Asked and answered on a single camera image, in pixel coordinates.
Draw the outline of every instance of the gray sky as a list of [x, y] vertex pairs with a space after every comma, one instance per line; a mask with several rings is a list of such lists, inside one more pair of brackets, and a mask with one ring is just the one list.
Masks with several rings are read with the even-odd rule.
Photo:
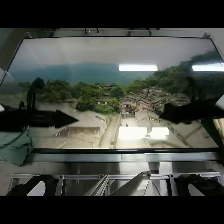
[[24, 40], [9, 72], [46, 65], [97, 62], [156, 64], [158, 69], [214, 50], [210, 40], [164, 37], [67, 37]]

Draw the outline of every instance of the fabric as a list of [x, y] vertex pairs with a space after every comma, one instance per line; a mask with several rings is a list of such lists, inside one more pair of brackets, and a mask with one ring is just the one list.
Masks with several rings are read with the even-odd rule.
[[21, 166], [33, 150], [29, 129], [24, 132], [0, 132], [0, 157]]

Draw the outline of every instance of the displayed image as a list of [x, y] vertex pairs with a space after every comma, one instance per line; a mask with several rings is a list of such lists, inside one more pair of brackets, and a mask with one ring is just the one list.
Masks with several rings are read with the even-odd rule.
[[215, 126], [191, 114], [202, 110], [206, 117], [198, 103], [224, 94], [223, 68], [210, 39], [25, 39], [0, 87], [0, 104], [26, 107], [35, 92], [36, 110], [76, 119], [60, 128], [30, 127], [36, 148], [218, 147]]

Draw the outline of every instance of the screen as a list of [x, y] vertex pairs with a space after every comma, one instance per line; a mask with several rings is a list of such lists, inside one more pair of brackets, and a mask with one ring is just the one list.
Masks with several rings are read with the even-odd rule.
[[224, 94], [223, 61], [210, 39], [63, 37], [23, 40], [0, 88], [0, 104], [18, 108], [36, 78], [36, 109], [78, 119], [30, 127], [36, 148], [210, 148], [201, 120], [161, 119]]

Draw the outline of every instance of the mountain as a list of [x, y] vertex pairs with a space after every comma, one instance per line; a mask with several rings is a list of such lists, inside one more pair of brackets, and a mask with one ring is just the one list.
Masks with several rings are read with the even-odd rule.
[[51, 65], [32, 70], [17, 69], [9, 73], [17, 81], [32, 81], [37, 77], [44, 80], [66, 80], [70, 82], [115, 82], [127, 84], [136, 79], [145, 79], [154, 72], [120, 72], [117, 64], [80, 63]]

